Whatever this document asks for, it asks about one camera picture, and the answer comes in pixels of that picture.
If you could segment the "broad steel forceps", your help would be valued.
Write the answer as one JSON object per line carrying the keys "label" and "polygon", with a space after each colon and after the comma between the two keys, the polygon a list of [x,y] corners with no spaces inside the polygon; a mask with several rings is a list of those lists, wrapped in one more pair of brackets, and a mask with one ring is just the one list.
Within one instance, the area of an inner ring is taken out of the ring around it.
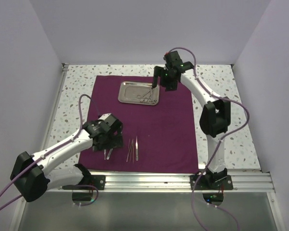
{"label": "broad steel forceps", "polygon": [[138,137],[135,139],[135,160],[139,160]]}

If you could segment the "steel scissors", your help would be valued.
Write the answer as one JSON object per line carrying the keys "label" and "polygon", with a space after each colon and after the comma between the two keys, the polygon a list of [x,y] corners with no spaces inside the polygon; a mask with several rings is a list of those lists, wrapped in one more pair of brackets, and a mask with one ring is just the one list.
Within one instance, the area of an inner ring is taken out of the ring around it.
{"label": "steel scissors", "polygon": [[149,92],[151,93],[152,101],[150,103],[147,103],[147,104],[155,104],[157,102],[157,100],[154,98],[154,90],[155,89],[152,89],[152,88],[149,89]]}

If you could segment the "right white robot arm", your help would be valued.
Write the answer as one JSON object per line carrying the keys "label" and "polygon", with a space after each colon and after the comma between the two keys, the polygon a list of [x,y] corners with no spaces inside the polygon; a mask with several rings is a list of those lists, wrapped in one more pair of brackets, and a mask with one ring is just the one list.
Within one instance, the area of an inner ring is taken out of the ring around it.
{"label": "right white robot arm", "polygon": [[200,129],[207,136],[208,162],[204,172],[193,176],[193,187],[198,189],[219,189],[227,182],[228,170],[224,160],[222,136],[231,123],[230,102],[223,100],[196,73],[196,63],[183,62],[176,49],[164,55],[165,66],[155,66],[151,88],[160,85],[166,91],[174,91],[183,84],[198,100],[202,107]]}

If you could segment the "thin steel tweezers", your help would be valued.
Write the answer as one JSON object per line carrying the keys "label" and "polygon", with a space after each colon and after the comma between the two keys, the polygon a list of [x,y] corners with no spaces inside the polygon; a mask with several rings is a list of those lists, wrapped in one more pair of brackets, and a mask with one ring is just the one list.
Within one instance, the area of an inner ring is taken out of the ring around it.
{"label": "thin steel tweezers", "polygon": [[131,139],[129,139],[129,143],[128,143],[128,153],[127,153],[126,163],[128,162],[128,159],[129,159],[130,149],[131,149]]}
{"label": "thin steel tweezers", "polygon": [[130,162],[134,163],[134,139],[131,141]]}

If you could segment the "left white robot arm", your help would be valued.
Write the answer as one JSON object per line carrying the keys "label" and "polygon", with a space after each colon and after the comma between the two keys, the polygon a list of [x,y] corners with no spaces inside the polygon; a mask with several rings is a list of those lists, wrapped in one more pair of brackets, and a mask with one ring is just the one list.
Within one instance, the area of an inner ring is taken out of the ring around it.
{"label": "left white robot arm", "polygon": [[111,150],[123,146],[123,123],[112,113],[87,121],[72,135],[45,150],[18,155],[10,179],[27,202],[39,199],[47,190],[76,185],[88,188],[91,175],[82,164],[66,170],[57,167],[82,151]]}

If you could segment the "angled steel forceps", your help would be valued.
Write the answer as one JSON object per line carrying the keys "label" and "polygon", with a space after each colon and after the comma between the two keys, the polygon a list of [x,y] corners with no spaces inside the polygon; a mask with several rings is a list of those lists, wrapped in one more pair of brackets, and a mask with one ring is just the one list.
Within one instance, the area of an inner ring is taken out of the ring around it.
{"label": "angled steel forceps", "polygon": [[110,156],[111,156],[112,152],[113,152],[113,149],[110,149],[108,154],[106,155],[106,160],[110,159]]}

